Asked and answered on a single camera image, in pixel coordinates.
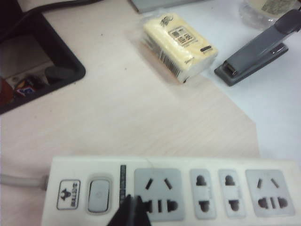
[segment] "stapler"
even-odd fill
[[[301,12],[292,9],[229,57],[215,69],[215,74],[229,86],[236,84],[287,52],[282,41],[300,29]]]

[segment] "black object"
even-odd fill
[[[47,67],[44,73],[50,85],[55,84],[58,81],[69,79],[74,74],[72,69],[57,66]]]
[[[17,0],[0,0],[0,31],[5,31],[11,25],[15,24],[22,14]],[[9,104],[0,106],[1,114],[73,83],[83,78],[86,73],[84,66],[57,35],[42,14],[32,15],[14,32],[14,36],[29,34],[34,36],[35,40],[40,44],[56,67],[68,69],[68,78],[53,83],[50,86],[45,86],[24,98],[18,98]]]
[[[282,41],[300,29],[301,12],[292,9],[229,57],[214,72],[232,86],[287,52],[288,47]]]
[[[128,195],[107,226],[151,226],[141,197]]]
[[[212,48],[212,46],[206,46],[206,47],[204,47],[204,48],[201,48],[201,52],[205,52],[206,50],[208,50],[208,49],[211,49]]]
[[[120,182],[119,182],[119,205],[121,205],[126,198],[126,183],[127,183],[127,166],[120,166]]]

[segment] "white power strip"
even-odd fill
[[[301,226],[292,161],[173,157],[54,158],[43,226],[105,226],[140,195],[153,226]]]

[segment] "power cord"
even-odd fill
[[[6,174],[0,174],[0,183],[2,185],[17,187],[39,187],[46,191],[48,185],[48,175],[41,178],[18,178]]]
[[[47,4],[44,6],[39,6],[33,8],[23,14],[23,16],[8,30],[6,30],[2,35],[0,35],[0,43],[2,43],[8,36],[10,36],[27,18],[31,17],[32,15],[36,15],[38,13],[47,12],[54,9],[60,8],[67,8],[67,7],[76,7],[76,6],[84,6],[89,5],[92,3],[100,2],[102,0],[70,0],[70,1],[62,1]]]

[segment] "desk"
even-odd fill
[[[140,15],[127,1],[45,16],[87,74],[1,116],[2,172],[38,177],[71,154],[259,156],[255,124],[209,79],[180,85],[143,58],[131,41]],[[42,191],[2,186],[2,225],[39,225],[43,201]]]

